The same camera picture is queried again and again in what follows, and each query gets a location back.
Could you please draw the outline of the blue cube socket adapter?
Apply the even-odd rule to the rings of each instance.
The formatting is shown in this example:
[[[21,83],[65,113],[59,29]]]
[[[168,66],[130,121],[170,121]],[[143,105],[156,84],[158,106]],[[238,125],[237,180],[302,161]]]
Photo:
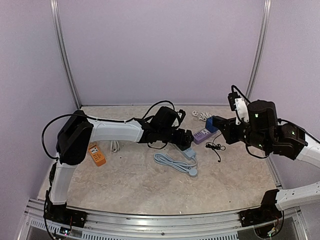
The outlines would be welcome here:
[[[213,116],[206,119],[205,128],[210,133],[216,133],[219,129],[213,125]]]

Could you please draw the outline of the purple power strip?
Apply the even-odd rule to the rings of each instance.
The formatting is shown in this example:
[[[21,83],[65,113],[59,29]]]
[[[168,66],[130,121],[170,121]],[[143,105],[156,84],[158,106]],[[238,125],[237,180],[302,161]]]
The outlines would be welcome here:
[[[210,132],[208,129],[204,128],[196,133],[193,134],[193,142],[196,145],[201,144],[202,142],[204,142],[205,140],[209,139],[210,137],[212,137],[214,134],[216,134],[217,131],[214,132]]]

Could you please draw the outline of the black power adapter with cable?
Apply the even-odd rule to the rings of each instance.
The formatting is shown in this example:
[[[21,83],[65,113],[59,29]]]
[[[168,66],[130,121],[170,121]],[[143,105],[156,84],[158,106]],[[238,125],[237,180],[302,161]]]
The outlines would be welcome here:
[[[220,143],[215,143],[216,139],[219,138],[222,135],[222,133],[218,134],[213,141],[211,142],[206,142],[205,147],[208,149],[211,149],[212,151],[215,152],[215,154],[218,156],[217,162],[220,163],[222,161],[222,158],[218,151],[225,151],[226,147],[224,145],[221,145]]]

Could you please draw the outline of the orange power strip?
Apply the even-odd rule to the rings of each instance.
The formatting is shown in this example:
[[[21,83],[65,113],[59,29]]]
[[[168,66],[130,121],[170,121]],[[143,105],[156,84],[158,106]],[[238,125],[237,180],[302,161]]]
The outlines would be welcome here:
[[[88,148],[88,153],[90,154],[91,158],[93,159],[97,167],[100,167],[107,162],[104,154],[100,150],[99,146],[96,144]]]

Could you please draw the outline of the light blue power strip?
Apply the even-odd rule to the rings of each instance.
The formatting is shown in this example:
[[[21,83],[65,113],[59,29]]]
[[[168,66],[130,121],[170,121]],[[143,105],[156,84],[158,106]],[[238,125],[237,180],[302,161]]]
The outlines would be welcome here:
[[[181,150],[180,152],[189,161],[196,157],[196,152],[191,147]]]

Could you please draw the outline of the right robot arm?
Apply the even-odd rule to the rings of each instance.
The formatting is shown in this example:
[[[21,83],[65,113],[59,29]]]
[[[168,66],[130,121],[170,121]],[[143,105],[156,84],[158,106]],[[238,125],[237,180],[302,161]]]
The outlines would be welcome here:
[[[222,133],[225,142],[232,145],[243,142],[265,153],[287,157],[293,161],[320,166],[320,141],[298,125],[277,117],[272,101],[256,100],[246,104],[242,98],[235,100],[234,118],[213,116],[212,124]],[[266,222],[276,209],[284,211],[320,200],[320,183],[317,181],[292,189],[269,190],[264,194],[256,218]]]

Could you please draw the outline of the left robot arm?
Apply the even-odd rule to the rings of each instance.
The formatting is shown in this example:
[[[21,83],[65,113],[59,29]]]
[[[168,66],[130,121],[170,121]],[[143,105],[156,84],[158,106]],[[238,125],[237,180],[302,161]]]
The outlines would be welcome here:
[[[182,109],[161,106],[154,115],[145,113],[141,118],[127,120],[98,118],[82,110],[51,120],[50,125],[67,118],[57,134],[56,155],[49,155],[49,158],[56,160],[48,192],[48,201],[52,204],[50,214],[61,223],[70,218],[69,209],[63,205],[67,202],[74,171],[85,159],[90,143],[126,141],[150,145],[160,141],[184,151],[191,147],[194,140],[191,130],[181,128],[185,116],[186,112]]]

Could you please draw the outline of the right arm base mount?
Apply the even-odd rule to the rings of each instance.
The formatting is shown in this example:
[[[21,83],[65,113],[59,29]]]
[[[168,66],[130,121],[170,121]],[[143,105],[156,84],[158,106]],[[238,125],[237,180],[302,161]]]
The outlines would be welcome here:
[[[276,207],[276,196],[279,191],[279,189],[266,191],[259,207],[240,211],[238,215],[241,226],[244,228],[281,219],[283,213]]]

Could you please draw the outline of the right aluminium corner post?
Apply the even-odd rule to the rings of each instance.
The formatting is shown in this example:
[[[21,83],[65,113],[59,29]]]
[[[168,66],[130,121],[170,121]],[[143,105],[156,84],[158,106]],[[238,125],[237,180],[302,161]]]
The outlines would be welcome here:
[[[265,45],[267,32],[268,32],[271,7],[272,7],[272,0],[265,0],[263,5],[263,12],[262,12],[261,25],[260,25],[259,35],[258,35],[257,47],[255,50],[253,65],[252,65],[252,69],[249,76],[249,82],[245,91],[245,96],[247,99],[251,98],[253,94],[254,86],[257,80],[257,75],[258,75],[261,59],[263,56],[264,45]]]

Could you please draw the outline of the aluminium corner post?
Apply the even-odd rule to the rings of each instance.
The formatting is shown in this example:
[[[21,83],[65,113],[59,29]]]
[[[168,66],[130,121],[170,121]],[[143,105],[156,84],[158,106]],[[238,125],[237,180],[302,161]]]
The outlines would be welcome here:
[[[67,48],[64,41],[62,22],[60,18],[59,3],[57,0],[50,0],[50,9],[53,20],[54,31],[57,39],[58,50],[61,57],[62,66],[66,75],[67,84],[71,93],[71,97],[77,109],[82,107],[79,93],[74,81],[73,73],[68,58]]]
[[[272,0],[265,0],[263,5],[263,12],[262,12],[261,25],[260,25],[259,35],[258,35],[257,47],[255,50],[253,65],[252,65],[252,69],[249,76],[249,82],[245,91],[245,96],[247,99],[251,98],[253,94],[254,86],[257,80],[257,75],[258,75],[261,59],[263,56],[264,45],[265,45],[267,32],[268,32],[271,7],[272,7]]]

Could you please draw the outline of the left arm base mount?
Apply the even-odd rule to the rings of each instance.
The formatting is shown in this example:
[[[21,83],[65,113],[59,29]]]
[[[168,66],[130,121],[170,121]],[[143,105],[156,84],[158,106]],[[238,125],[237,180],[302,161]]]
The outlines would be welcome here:
[[[84,228],[88,213],[81,210],[67,208],[67,204],[52,205],[45,207],[44,218],[55,223],[70,227]]]

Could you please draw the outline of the aluminium front frame rail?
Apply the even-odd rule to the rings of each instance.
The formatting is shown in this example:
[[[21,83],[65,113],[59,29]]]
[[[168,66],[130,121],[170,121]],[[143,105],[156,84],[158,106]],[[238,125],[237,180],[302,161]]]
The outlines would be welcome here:
[[[62,240],[261,240],[255,230],[271,222],[257,226],[242,227],[239,211],[216,213],[145,215],[125,214],[91,210],[69,206],[87,213],[84,226],[72,226],[70,235],[61,236],[61,227],[47,220],[48,229],[57,232]],[[31,239],[32,230],[36,239],[50,239],[44,223],[44,201],[29,199],[18,225],[14,240]],[[308,228],[298,207],[286,210],[281,231],[271,240],[311,240]]]

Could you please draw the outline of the left aluminium corner post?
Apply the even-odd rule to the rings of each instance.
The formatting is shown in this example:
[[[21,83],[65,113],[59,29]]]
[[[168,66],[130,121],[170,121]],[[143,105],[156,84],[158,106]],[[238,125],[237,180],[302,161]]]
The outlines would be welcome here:
[[[67,84],[71,93],[71,97],[77,109],[82,107],[79,93],[74,81],[73,73],[68,58],[67,48],[64,41],[62,22],[60,18],[59,3],[57,0],[50,0],[50,9],[53,20],[54,31],[57,39],[58,50],[61,57],[62,66],[66,75]]]

